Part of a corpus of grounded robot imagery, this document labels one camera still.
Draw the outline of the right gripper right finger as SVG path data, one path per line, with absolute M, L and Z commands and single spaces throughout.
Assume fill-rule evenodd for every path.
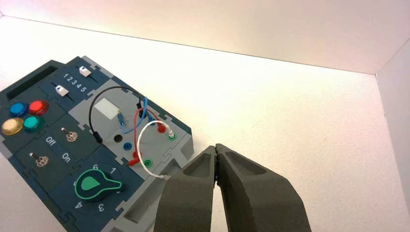
M 285 177 L 216 144 L 218 181 L 230 232 L 309 232 L 304 203 Z

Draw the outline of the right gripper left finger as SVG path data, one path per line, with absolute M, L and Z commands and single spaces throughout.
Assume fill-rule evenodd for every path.
M 210 231 L 216 159 L 215 146 L 210 145 L 167 180 L 154 231 Z

